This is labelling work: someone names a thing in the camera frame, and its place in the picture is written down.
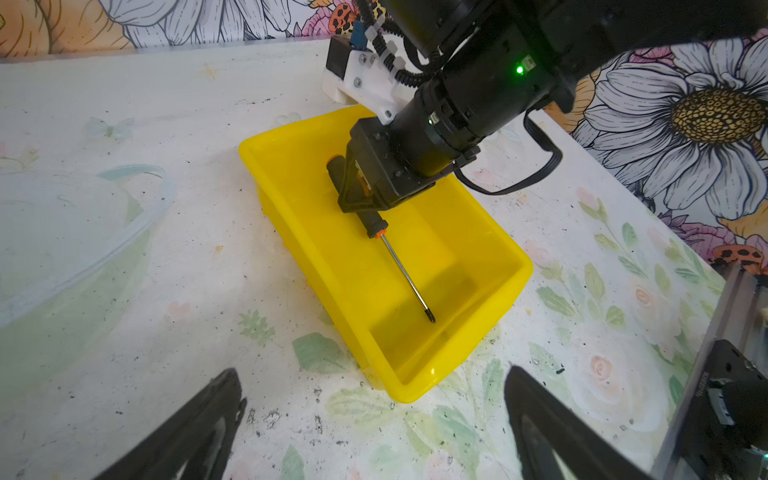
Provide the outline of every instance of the table surface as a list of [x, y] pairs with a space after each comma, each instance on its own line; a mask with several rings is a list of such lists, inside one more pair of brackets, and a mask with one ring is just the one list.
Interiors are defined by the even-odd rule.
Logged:
[[[511, 365], [650, 468], [723, 281], [540, 112], [562, 165], [522, 192], [476, 195], [535, 262], [533, 277], [419, 401], [371, 389], [237, 153], [248, 137], [340, 108], [320, 90], [326, 48], [0, 65], [0, 172], [152, 164], [177, 188], [119, 321], [2, 410], [0, 476], [90, 478], [231, 366], [248, 410], [226, 478], [519, 478], [501, 392]], [[547, 159], [520, 118], [482, 149], [467, 170], [485, 186]], [[151, 192], [129, 187], [146, 204]]]

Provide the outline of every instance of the screwdriver shaft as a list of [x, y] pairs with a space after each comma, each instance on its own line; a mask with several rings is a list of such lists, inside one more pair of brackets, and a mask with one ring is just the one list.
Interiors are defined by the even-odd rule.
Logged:
[[402, 272], [403, 276], [405, 276], [406, 280], [408, 280], [408, 283], [410, 283], [411, 288], [413, 288], [413, 293], [416, 294], [416, 296], [419, 298], [419, 302], [422, 303], [422, 306], [424, 307], [424, 312], [427, 314], [427, 317], [429, 317], [429, 321], [434, 323], [435, 316], [432, 314], [432, 311], [429, 309], [426, 302], [422, 298], [422, 294], [419, 293], [419, 289], [416, 288], [416, 285], [413, 284], [413, 280], [411, 280], [411, 276], [408, 275], [408, 272], [406, 272], [406, 268], [400, 262], [400, 259], [397, 257], [397, 253], [395, 253], [395, 251], [392, 249], [392, 245], [389, 244], [389, 241], [386, 239], [386, 235], [382, 234], [381, 239], [384, 240], [384, 244], [386, 245], [387, 250], [389, 250], [389, 254], [392, 255], [393, 259], [395, 259], [395, 263], [397, 263], [397, 266], [400, 267], [400, 271]]

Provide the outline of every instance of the screwdriver handle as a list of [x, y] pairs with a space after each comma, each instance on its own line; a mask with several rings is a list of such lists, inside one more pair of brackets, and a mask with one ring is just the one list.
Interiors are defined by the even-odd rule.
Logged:
[[[328, 176], [331, 177], [333, 186], [336, 188], [336, 192], [341, 192], [341, 187], [344, 185], [345, 180], [346, 160], [339, 155], [338, 157], [332, 158], [326, 165], [326, 168], [328, 169]], [[362, 189], [360, 182], [352, 181], [349, 182], [349, 185], [354, 190], [353, 193], [355, 197], [363, 197], [365, 195], [365, 191]], [[362, 222], [362, 225], [366, 228], [368, 238], [380, 237], [386, 232], [387, 227], [389, 227], [389, 224], [386, 223], [386, 220], [384, 220], [381, 215], [379, 215], [379, 212], [364, 211], [356, 213], [357, 217]]]

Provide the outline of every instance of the yellow flower center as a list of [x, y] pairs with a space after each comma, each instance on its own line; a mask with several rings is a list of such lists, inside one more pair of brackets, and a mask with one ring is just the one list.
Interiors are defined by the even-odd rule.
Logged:
[[705, 144], [742, 140], [757, 132], [765, 121], [765, 107], [755, 97], [716, 88], [695, 92], [672, 110], [675, 129]]

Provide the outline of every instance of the black cable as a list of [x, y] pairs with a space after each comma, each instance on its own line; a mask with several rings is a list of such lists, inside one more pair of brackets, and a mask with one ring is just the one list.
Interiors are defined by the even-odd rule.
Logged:
[[406, 37], [405, 34], [402, 33], [402, 30], [400, 30], [400, 27], [391, 18], [384, 19], [384, 25], [382, 25], [382, 28], [392, 35], [397, 35], [400, 38]]
[[402, 45], [406, 48], [406, 55], [408, 55], [408, 59], [413, 63], [413, 66], [418, 68], [421, 71], [425, 71], [429, 67], [429, 63], [427, 65], [422, 65], [422, 61], [419, 59], [419, 51], [416, 50], [416, 46], [407, 38], [403, 38]]
[[529, 108], [525, 111], [525, 116], [523, 117], [523, 126], [525, 127], [525, 131], [527, 131], [528, 134], [533, 137], [533, 139], [536, 141], [538, 146], [541, 147], [542, 150], [552, 153], [552, 156], [549, 157], [549, 161], [545, 166], [540, 168], [530, 177], [525, 178], [524, 180], [520, 180], [518, 183], [512, 185], [511, 187], [502, 188], [501, 190], [497, 190], [495, 192], [490, 192], [485, 188], [480, 187], [479, 185], [473, 184], [458, 168], [453, 171], [453, 173], [456, 175], [456, 178], [458, 178], [459, 181], [461, 181], [467, 187], [473, 189], [476, 192], [480, 192], [481, 194], [506, 195], [518, 190], [522, 190], [523, 188], [530, 187], [533, 184], [537, 184], [549, 176], [549, 174], [551, 174], [554, 169], [558, 167], [560, 161], [563, 159], [563, 152], [560, 151], [557, 145], [555, 145], [552, 140], [550, 140], [547, 134], [544, 133], [544, 131], [540, 129], [536, 123], [533, 122], [533, 120], [531, 120], [531, 118], [528, 116], [528, 114], [531, 113], [531, 110], [533, 109]]
[[[357, 5], [357, 10], [360, 12], [360, 16], [362, 17], [363, 26], [368, 28], [371, 25], [374, 25], [375, 20], [373, 19], [373, 7], [371, 6], [369, 0], [355, 0], [355, 4]], [[394, 28], [396, 28], [400, 35], [402, 35], [402, 31], [400, 31], [399, 27], [395, 25]], [[395, 55], [393, 55], [392, 52], [389, 52], [387, 56], [384, 56], [384, 54], [387, 53], [387, 47], [381, 32], [376, 32], [376, 37], [371, 43], [373, 44], [373, 48], [376, 50], [376, 53], [380, 58], [382, 58], [382, 63], [387, 67], [389, 71], [392, 71], [392, 69], [395, 67]], [[413, 73], [402, 68], [398, 70], [397, 73], [395, 73], [395, 80], [401, 84], [404, 84], [406, 87], [418, 87], [422, 83], [432, 78], [432, 76], [432, 74], [424, 72]]]

